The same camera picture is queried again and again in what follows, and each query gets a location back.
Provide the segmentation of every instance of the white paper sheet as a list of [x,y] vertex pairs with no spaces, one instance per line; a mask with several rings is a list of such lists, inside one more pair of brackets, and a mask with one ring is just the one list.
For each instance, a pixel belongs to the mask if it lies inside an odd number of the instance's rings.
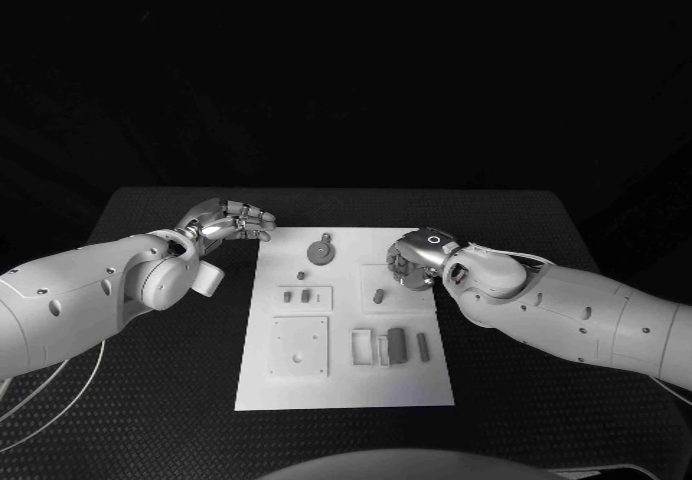
[[[280,227],[272,242],[260,245],[237,410],[455,405],[433,291],[407,290],[384,272],[387,250],[413,230]],[[306,252],[324,233],[332,235],[337,256],[329,265],[316,266]],[[306,273],[303,280],[298,279],[301,271]],[[332,287],[328,302],[322,297],[318,302],[316,292],[324,290],[314,287]],[[373,301],[377,288],[386,290],[381,305]],[[312,291],[305,310],[298,293],[303,289]],[[285,303],[286,290],[292,291],[290,304]],[[279,358],[273,350],[279,345],[273,337],[276,322],[290,317],[329,319],[327,376],[270,374],[269,365],[276,365]],[[406,330],[409,362],[380,368],[378,336],[396,327]],[[373,367],[352,364],[352,330],[373,331]],[[416,338],[422,332],[430,351],[426,363]],[[282,354],[288,361],[293,358],[289,353]],[[298,354],[296,359],[309,358],[306,352]]]

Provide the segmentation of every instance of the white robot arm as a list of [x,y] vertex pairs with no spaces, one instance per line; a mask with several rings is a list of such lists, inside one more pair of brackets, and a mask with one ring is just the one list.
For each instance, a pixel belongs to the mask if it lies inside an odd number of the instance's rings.
[[224,272],[201,257],[224,239],[270,240],[275,216],[213,199],[175,230],[41,258],[0,276],[0,380],[48,367],[166,310],[192,288],[213,296]]
[[[692,390],[692,307],[533,255],[471,244],[446,232],[407,234],[389,252],[397,281],[432,288],[435,277],[466,318],[573,362],[619,368]],[[533,267],[514,256],[538,260]]]

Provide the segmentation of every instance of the white cable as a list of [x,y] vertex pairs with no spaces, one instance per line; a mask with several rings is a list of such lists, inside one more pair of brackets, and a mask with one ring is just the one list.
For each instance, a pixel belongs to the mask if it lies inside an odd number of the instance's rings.
[[668,391],[668,393],[671,393],[671,395],[675,395],[680,400],[683,400],[690,406],[692,406],[692,401],[688,400],[673,388],[670,388],[668,385],[658,378],[649,378],[664,387],[664,389]]
[[53,420],[30,436],[27,436],[19,442],[14,443],[9,447],[5,447],[4,449],[0,449],[0,453],[5,453],[8,450],[15,448],[18,445],[22,445],[31,438],[34,438],[55,423],[55,421],[63,417],[63,415],[66,415],[66,412],[73,408],[77,401],[83,397],[83,394],[87,391],[87,388],[90,388],[92,381],[94,380],[94,377],[97,376],[99,367],[102,365],[102,359],[104,358],[104,349],[106,349],[106,340],[102,342],[102,353],[99,354],[97,365],[94,366],[94,371],[92,372],[92,377],[87,380],[87,383],[84,384],[83,390],[77,394],[76,399],[70,402],[70,405],[63,409],[63,412],[53,418]]
[[538,255],[531,255],[530,253],[518,253],[518,252],[508,252],[505,250],[497,250],[495,248],[488,248],[482,247],[474,242],[469,242],[469,247],[465,248],[465,250],[479,250],[482,252],[494,252],[494,253],[502,253],[505,255],[514,255],[515,257],[524,257],[524,258],[531,258],[533,260],[537,260],[538,262],[547,263],[549,265],[556,265],[554,262],[551,262],[549,259],[544,257],[540,257]]
[[68,364],[70,360],[66,360],[61,363],[61,366],[55,370],[54,374],[48,377],[47,381],[41,384],[40,388],[32,392],[32,394],[18,403],[15,408],[0,417],[0,425],[4,424],[4,421],[8,420],[8,417],[11,417],[15,412],[28,404],[30,400],[41,393],[41,391],[48,387],[48,384],[54,381],[54,378],[58,376],[61,373],[61,370],[66,368],[66,365]]

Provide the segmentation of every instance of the black background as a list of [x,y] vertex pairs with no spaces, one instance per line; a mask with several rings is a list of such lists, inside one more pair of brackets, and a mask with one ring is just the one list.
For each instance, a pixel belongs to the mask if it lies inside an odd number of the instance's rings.
[[5,13],[0,270],[83,245],[125,185],[547,189],[603,273],[692,303],[690,23]]

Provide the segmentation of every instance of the table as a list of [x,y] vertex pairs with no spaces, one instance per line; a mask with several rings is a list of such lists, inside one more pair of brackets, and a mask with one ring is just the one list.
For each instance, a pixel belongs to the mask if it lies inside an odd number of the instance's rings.
[[[534,253],[598,272],[563,204],[546,191],[123,188],[90,244],[172,228],[221,197],[262,206],[283,226],[436,226],[462,242]],[[208,257],[227,271],[213,298],[191,292],[107,343],[94,384],[66,417],[0,456],[4,478],[257,478],[309,459],[377,448],[468,451],[550,469],[636,465],[683,478],[684,418],[654,381],[580,365],[463,318],[436,287],[456,407],[234,412],[259,244]],[[99,348],[0,429],[0,445],[55,415]],[[53,369],[17,379],[4,409]]]

